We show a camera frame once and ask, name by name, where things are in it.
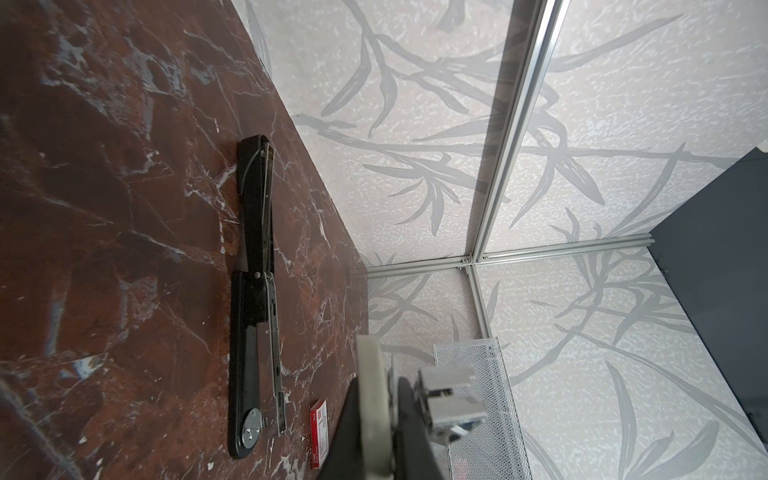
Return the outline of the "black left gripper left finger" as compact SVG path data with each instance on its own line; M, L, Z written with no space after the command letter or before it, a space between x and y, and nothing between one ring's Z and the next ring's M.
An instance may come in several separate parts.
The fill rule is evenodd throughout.
M357 378L354 378L349 385L328 456L317 479L363 479L360 393Z

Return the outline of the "white red staple box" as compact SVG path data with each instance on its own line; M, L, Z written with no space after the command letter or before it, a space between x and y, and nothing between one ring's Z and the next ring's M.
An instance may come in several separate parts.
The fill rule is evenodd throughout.
M329 419L325 399L318 400L310 408L310 434L311 466L315 470L320 470L330 448Z

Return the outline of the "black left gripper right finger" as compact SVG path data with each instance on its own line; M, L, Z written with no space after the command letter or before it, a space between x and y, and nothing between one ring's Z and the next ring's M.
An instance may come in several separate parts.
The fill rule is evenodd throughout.
M397 426L394 429L394 478L443 480L413 388L405 377L397 381Z

